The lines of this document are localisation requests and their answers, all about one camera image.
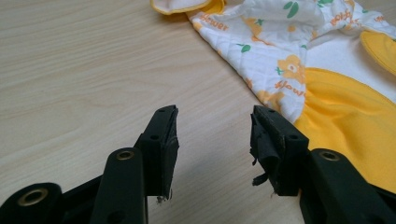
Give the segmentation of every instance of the black plastic part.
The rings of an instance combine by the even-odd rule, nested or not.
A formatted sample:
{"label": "black plastic part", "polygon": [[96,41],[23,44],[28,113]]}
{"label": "black plastic part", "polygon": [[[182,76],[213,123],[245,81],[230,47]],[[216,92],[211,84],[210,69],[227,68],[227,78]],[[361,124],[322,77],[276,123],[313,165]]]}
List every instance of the black plastic part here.
{"label": "black plastic part", "polygon": [[302,185],[305,223],[396,223],[396,215],[342,154],[315,149],[305,165],[313,185]]}
{"label": "black plastic part", "polygon": [[52,224],[62,218],[61,188],[52,183],[33,184],[9,197],[1,206],[1,224]]}
{"label": "black plastic part", "polygon": [[388,205],[388,207],[396,214],[396,194],[387,190],[381,189],[377,186],[373,186],[375,191],[381,196],[382,200]]}
{"label": "black plastic part", "polygon": [[85,224],[90,222],[95,197],[102,176],[98,176],[64,193],[63,224]]}
{"label": "black plastic part", "polygon": [[143,155],[138,148],[122,148],[107,159],[91,224],[147,223]]}
{"label": "black plastic part", "polygon": [[250,153],[268,174],[279,196],[299,192],[299,167],[308,139],[275,110],[255,105],[251,115]]}
{"label": "black plastic part", "polygon": [[175,105],[158,109],[134,145],[143,153],[147,196],[169,199],[178,150],[177,112]]}

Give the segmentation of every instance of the light wood grain surface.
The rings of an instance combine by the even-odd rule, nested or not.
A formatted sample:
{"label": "light wood grain surface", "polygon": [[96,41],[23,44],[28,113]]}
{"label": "light wood grain surface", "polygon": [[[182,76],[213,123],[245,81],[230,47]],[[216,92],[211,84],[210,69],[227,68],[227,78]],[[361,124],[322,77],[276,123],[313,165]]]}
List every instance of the light wood grain surface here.
{"label": "light wood grain surface", "polygon": [[[395,0],[364,0],[396,24]],[[131,147],[154,111],[177,105],[173,199],[150,223],[303,223],[249,155],[259,102],[192,29],[149,0],[0,1],[0,203],[40,182],[63,192]]]}

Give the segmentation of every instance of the yellow trim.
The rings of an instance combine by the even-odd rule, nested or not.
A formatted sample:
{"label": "yellow trim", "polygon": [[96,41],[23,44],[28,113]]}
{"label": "yellow trim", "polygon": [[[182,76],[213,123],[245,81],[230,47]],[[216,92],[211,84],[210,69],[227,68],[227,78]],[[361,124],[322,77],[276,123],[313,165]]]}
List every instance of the yellow trim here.
{"label": "yellow trim", "polygon": [[206,2],[204,2],[204,3],[200,4],[200,5],[194,6],[194,7],[184,7],[184,8],[174,9],[174,10],[170,10],[170,11],[163,11],[163,10],[160,10],[159,8],[157,8],[154,5],[154,0],[150,0],[151,7],[154,8],[156,11],[162,13],[163,15],[171,15],[171,14],[174,14],[174,13],[182,13],[182,12],[194,11],[196,9],[199,9],[199,8],[202,8],[202,7],[205,7],[205,6],[209,5],[211,2],[212,2],[212,0],[207,0]]}
{"label": "yellow trim", "polygon": [[222,13],[224,9],[224,1],[223,0],[213,0],[207,6],[201,8],[204,13],[212,14],[212,13]]}
{"label": "yellow trim", "polygon": [[363,31],[361,44],[379,65],[396,76],[396,42],[394,40],[382,33]]}

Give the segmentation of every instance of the orange flower print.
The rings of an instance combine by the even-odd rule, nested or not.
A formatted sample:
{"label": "orange flower print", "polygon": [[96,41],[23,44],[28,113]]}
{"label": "orange flower print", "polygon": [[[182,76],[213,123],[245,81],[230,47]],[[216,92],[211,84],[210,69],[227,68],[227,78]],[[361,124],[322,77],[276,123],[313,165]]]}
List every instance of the orange flower print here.
{"label": "orange flower print", "polygon": [[300,59],[294,55],[289,55],[286,60],[277,61],[278,69],[283,77],[294,78],[301,84],[305,83],[304,67],[300,64]]}
{"label": "orange flower print", "polygon": [[253,41],[253,42],[259,41],[259,42],[264,43],[265,45],[274,46],[274,44],[272,44],[272,43],[270,43],[270,42],[267,42],[267,41],[264,41],[264,40],[261,40],[261,39],[257,38],[256,36],[252,36],[252,37],[251,37],[251,41]]}
{"label": "orange flower print", "polygon": [[318,32],[317,31],[312,31],[311,33],[311,40],[315,39],[318,37]]}
{"label": "orange flower print", "polygon": [[245,18],[243,16],[242,16],[242,20],[250,28],[251,33],[253,33],[253,36],[257,37],[262,32],[263,20],[256,19],[256,18]]}
{"label": "orange flower print", "polygon": [[345,3],[347,3],[348,5],[352,6],[352,8],[355,8],[355,1],[353,0],[344,0]]}
{"label": "orange flower print", "polygon": [[248,86],[249,89],[253,88],[253,82],[251,81],[250,78],[246,78],[245,82],[247,83],[247,86]]}
{"label": "orange flower print", "polygon": [[196,31],[201,30],[202,26],[203,26],[203,25],[202,25],[200,22],[197,22],[197,21],[195,21],[195,22],[192,23],[192,27],[194,27],[194,29],[195,29]]}
{"label": "orange flower print", "polygon": [[294,31],[296,31],[296,27],[294,26],[294,25],[290,25],[289,27],[288,27],[288,32],[294,32]]}
{"label": "orange flower print", "polygon": [[379,16],[377,18],[374,19],[375,21],[383,21],[384,20],[384,16]]}
{"label": "orange flower print", "polygon": [[256,95],[257,98],[259,98],[259,101],[262,102],[265,106],[271,107],[279,113],[281,112],[281,106],[279,101],[285,96],[282,91],[273,94],[271,94],[269,91],[258,91]]}

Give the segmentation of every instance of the garment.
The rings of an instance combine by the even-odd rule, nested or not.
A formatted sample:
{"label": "garment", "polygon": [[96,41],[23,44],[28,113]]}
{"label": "garment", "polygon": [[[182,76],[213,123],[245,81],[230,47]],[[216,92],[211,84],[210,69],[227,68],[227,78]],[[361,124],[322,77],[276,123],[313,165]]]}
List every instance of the garment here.
{"label": "garment", "polygon": [[364,10],[352,0],[246,0],[222,14],[195,10],[188,15],[260,102],[290,122],[304,107],[304,68],[312,39],[333,30],[349,36],[372,30],[396,38],[396,28],[380,13]]}
{"label": "garment", "polygon": [[224,9],[223,0],[150,0],[150,4],[152,8],[164,15],[195,9],[201,9],[207,13],[218,13]]}
{"label": "garment", "polygon": [[212,0],[184,11],[309,149],[341,152],[396,193],[396,27],[379,12],[353,0]]}

